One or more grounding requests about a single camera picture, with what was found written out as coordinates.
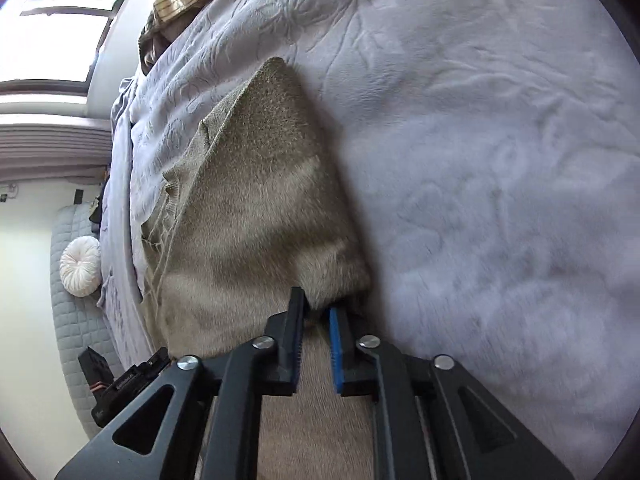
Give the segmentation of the brown knit sweater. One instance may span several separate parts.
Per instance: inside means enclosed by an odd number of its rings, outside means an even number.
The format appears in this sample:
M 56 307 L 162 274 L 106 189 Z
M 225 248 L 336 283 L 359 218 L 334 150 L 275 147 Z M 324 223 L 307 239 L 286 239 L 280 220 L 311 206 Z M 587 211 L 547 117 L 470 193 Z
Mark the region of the brown knit sweater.
M 173 356 L 220 356 L 257 336 L 305 292 L 298 393 L 262 404 L 263 479 L 367 479 L 367 405 L 332 386 L 324 309 L 369 289 L 370 273 L 294 70 L 270 58 L 200 121 L 165 172 L 142 224 L 140 307 L 153 344 Z

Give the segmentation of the lavender plush blanket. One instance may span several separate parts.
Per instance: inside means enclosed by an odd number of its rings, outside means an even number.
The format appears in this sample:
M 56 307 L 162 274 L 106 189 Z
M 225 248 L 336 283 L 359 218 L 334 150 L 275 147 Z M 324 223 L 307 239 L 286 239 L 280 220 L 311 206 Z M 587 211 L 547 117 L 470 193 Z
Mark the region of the lavender plush blanket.
M 132 168 L 129 105 L 137 81 L 120 83 L 111 110 L 112 156 L 104 186 L 100 223 L 101 273 L 103 283 L 99 307 L 110 329 L 115 352 L 125 368 L 149 359 L 152 348 L 141 321 L 134 252 L 131 246 L 130 177 Z

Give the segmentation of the white round pleated cushion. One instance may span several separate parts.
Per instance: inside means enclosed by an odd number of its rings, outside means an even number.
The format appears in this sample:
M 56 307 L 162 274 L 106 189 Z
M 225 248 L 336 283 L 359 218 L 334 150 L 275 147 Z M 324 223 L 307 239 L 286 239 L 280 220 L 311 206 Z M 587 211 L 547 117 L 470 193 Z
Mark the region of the white round pleated cushion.
M 78 298 L 93 294 L 102 283 L 99 240 L 89 235 L 76 237 L 63 250 L 58 270 L 66 292 Z

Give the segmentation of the grey window curtain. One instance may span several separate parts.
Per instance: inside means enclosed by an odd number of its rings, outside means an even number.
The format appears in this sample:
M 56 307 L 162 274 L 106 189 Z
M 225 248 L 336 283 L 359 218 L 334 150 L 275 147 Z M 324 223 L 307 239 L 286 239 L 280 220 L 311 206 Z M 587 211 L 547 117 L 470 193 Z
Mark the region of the grey window curtain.
M 1 116 L 1 182 L 65 179 L 95 184 L 112 156 L 105 119 L 47 114 Z

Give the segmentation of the lavender embossed bedspread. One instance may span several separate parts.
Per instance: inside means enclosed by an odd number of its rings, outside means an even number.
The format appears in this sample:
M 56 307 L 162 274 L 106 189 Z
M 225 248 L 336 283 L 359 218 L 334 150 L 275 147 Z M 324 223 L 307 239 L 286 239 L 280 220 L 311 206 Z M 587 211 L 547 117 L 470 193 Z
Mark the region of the lavender embossed bedspread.
M 214 0 L 130 108 L 131 225 L 266 58 L 329 130 L 407 352 L 460 360 L 591 479 L 639 407 L 639 65 L 598 0 Z

